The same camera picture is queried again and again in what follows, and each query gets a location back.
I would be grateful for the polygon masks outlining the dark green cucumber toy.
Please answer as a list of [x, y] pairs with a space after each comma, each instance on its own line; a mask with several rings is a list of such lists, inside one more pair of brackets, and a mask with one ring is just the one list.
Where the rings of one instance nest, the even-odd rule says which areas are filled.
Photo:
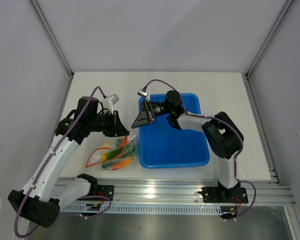
[[114, 150], [110, 152], [111, 159], [107, 161], [102, 161], [101, 169], [102, 170], [112, 170], [111, 166], [118, 162], [119, 160], [125, 158], [136, 158], [139, 155], [138, 144], [135, 140], [127, 140], [125, 143], [121, 144]]

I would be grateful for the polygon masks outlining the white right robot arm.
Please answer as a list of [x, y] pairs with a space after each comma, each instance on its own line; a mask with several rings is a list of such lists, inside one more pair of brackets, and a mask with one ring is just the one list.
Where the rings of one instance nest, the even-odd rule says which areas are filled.
[[230, 117], [223, 111], [214, 116], [187, 111], [176, 90], [168, 91], [163, 102], [150, 101], [150, 91], [146, 87], [140, 88], [137, 94], [144, 100], [131, 127], [143, 127], [154, 123], [156, 117], [167, 115], [167, 122], [172, 128], [203, 133], [219, 160], [220, 177], [217, 192], [213, 195], [214, 202], [233, 200], [241, 187], [237, 177], [237, 157], [243, 150], [244, 137]]

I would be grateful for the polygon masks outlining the clear zip top bag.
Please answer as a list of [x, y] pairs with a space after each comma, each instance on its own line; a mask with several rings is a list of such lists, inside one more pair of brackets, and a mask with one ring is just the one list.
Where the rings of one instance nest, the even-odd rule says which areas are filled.
[[129, 135], [117, 137], [92, 151], [85, 168], [97, 167], [101, 171], [117, 171], [130, 166], [139, 156], [139, 135], [130, 131]]

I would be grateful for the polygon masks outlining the yellow orange mango toy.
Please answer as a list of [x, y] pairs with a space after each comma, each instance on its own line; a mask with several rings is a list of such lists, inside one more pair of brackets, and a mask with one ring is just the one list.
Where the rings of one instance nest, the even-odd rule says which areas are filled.
[[101, 161], [102, 162], [108, 161], [108, 160], [110, 160], [112, 158], [110, 152], [102, 153], [100, 156], [101, 156]]

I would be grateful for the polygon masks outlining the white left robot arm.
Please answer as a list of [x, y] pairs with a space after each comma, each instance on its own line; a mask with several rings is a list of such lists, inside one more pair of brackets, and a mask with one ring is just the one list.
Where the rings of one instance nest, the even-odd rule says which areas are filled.
[[115, 94], [102, 101], [83, 96], [76, 109], [58, 123], [50, 148], [33, 176], [21, 190], [12, 190], [8, 196], [18, 217], [48, 228], [56, 221], [60, 210], [72, 202], [82, 197], [87, 200], [97, 198], [100, 192], [98, 180], [85, 173], [61, 191], [54, 192], [53, 189], [67, 162], [90, 133], [101, 132], [110, 138], [129, 135], [114, 109], [118, 100]]

